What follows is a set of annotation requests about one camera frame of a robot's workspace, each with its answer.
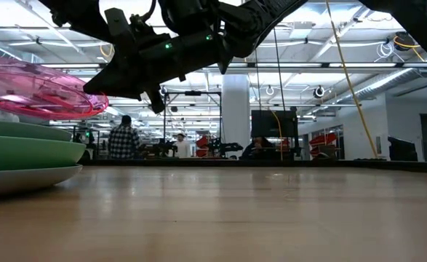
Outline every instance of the pink plastic plate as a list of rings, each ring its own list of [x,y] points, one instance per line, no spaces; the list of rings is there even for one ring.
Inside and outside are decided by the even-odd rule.
[[[42,119],[81,119],[105,110],[108,98],[84,93],[85,82],[44,66],[0,57],[0,109]]]

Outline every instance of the cable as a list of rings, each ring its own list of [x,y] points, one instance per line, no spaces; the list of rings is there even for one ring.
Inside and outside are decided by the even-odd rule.
[[[279,62],[278,40],[276,37],[276,29],[275,28],[273,28],[273,33],[274,33],[274,43],[276,44],[276,61],[278,63],[279,88],[281,89],[281,100],[283,102],[284,119],[286,119],[286,103],[284,102],[283,80],[282,80],[282,76],[281,76],[281,64]]]
[[[281,99],[283,102],[283,113],[284,113],[284,119],[286,119],[286,103],[284,102],[284,90],[283,90],[283,81],[282,81],[282,76],[281,76],[281,65],[279,62],[279,51],[278,51],[278,40],[276,37],[276,29],[273,28],[273,33],[274,33],[274,43],[276,44],[276,61],[278,63],[278,74],[279,74],[279,87],[281,89]],[[281,124],[279,123],[279,119],[276,116],[276,114],[272,111],[271,113],[273,113],[274,117],[276,117],[276,120],[278,121],[278,128],[279,128],[279,139],[281,140],[281,161],[283,161],[283,137],[282,137],[282,133],[281,133]]]
[[[278,130],[279,130],[279,139],[281,141],[281,162],[283,161],[283,135],[281,133],[281,123],[279,122],[279,118],[278,116],[272,111],[270,110],[271,113],[274,115],[274,117],[276,118],[276,121],[278,122]]]
[[[425,59],[423,59],[423,57],[417,52],[417,50],[415,48],[412,48],[415,52],[415,54],[418,56],[418,58],[420,58],[420,60],[422,60],[422,62],[426,62]]]
[[[411,46],[411,45],[408,45],[408,44],[401,44],[401,43],[399,43],[398,41],[396,41],[398,38],[399,38],[398,36],[394,37],[394,40],[393,40],[393,41],[394,41],[394,43],[395,43],[395,44],[397,44],[397,45],[399,45],[399,46],[401,46],[401,47],[406,47],[406,48],[418,48],[418,47],[421,47],[421,46],[419,46],[419,45]]]
[[[255,49],[255,64],[258,64],[257,49]],[[257,70],[257,90],[258,90],[258,110],[260,112],[259,122],[262,122],[262,95],[260,94],[260,77],[258,76],[258,66],[255,66]]]
[[[113,54],[113,51],[114,51],[113,45],[111,45],[111,46],[110,46],[110,53],[108,53],[108,54],[106,54],[106,53],[103,51],[103,46],[100,46],[100,52],[102,53],[102,55],[103,55],[104,57],[110,57],[110,56]]]
[[[150,9],[148,12],[146,12],[142,17],[142,21],[147,21],[153,14],[153,12],[155,11],[155,7],[156,7],[156,0],[152,0],[152,4],[150,6]]]
[[[338,38],[338,35],[336,34],[335,22],[332,20],[331,9],[330,9],[330,0],[325,0],[325,1],[327,3],[328,15],[330,16],[330,20],[331,20],[332,31],[335,35],[336,43],[338,44],[339,56],[341,58],[341,63],[343,64],[344,74],[346,75],[346,80],[348,82],[349,89],[352,93],[352,98],[354,99],[354,102],[355,102],[356,107],[357,107],[357,111],[359,112],[359,115],[360,115],[360,120],[362,121],[362,124],[363,124],[364,129],[365,129],[365,133],[367,134],[367,137],[368,137],[368,141],[370,142],[370,146],[371,146],[372,151],[373,151],[373,156],[375,158],[378,158],[378,155],[376,153],[375,144],[373,143],[372,136],[370,135],[370,131],[368,130],[367,123],[365,122],[364,114],[362,113],[362,109],[360,108],[360,105],[359,105],[359,100],[357,99],[356,93],[354,92],[354,88],[353,88],[352,83],[351,83],[351,79],[349,78],[349,73],[347,71],[346,62],[345,62],[344,57],[343,57],[343,50],[341,49],[341,45],[339,43],[339,38]]]

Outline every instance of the wooden table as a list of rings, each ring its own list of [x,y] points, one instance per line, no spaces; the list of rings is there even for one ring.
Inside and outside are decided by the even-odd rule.
[[[427,261],[427,174],[85,167],[0,199],[0,261]]]

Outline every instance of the metal frame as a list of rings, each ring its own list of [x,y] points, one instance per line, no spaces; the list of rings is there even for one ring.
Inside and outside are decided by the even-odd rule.
[[[167,141],[166,140],[167,139],[166,134],[167,134],[167,110],[168,110],[168,106],[179,95],[193,96],[193,95],[190,95],[190,92],[193,92],[193,91],[187,91],[187,92],[165,92],[164,93],[164,97],[163,97],[163,101],[164,101],[164,104],[165,104],[165,109],[163,110],[163,139],[164,139],[164,142]],[[220,135],[219,135],[219,138],[221,140],[221,137],[222,137],[221,136],[221,134],[222,134],[222,127],[223,127],[223,107],[222,107],[223,97],[222,97],[222,92],[202,92],[202,91],[194,91],[194,92],[196,92],[196,94],[200,94],[200,95],[208,95],[208,97],[216,104],[216,105],[214,105],[214,104],[208,105],[207,107],[218,106],[220,108],[220,121],[219,121],[220,122]],[[167,97],[169,95],[174,95],[174,97],[171,98],[170,101],[167,100]],[[218,95],[220,97],[220,102],[217,103],[216,100],[214,98],[212,98],[211,95]]]

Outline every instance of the black cable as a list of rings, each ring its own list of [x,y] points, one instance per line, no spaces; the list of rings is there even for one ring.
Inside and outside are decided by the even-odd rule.
[[[147,21],[153,15],[153,12],[155,12],[155,7],[156,7],[156,0],[152,0],[152,5],[150,6],[149,11],[142,16],[142,21],[144,22]]]
[[[255,49],[255,68],[257,69],[258,106],[259,106],[260,115],[261,115],[262,114],[262,97],[260,95],[260,77],[258,76],[258,56],[257,56],[257,49]]]
[[[284,114],[284,122],[285,122],[287,119],[287,117],[286,117],[286,105],[284,104],[283,81],[282,81],[282,77],[281,77],[281,63],[279,62],[278,40],[276,39],[276,29],[275,28],[273,28],[273,33],[274,33],[274,44],[276,47],[276,59],[278,62],[279,87],[281,89],[281,99],[283,102],[283,114]],[[289,138],[287,137],[287,132],[286,132],[285,138],[286,138],[286,141],[289,142]]]

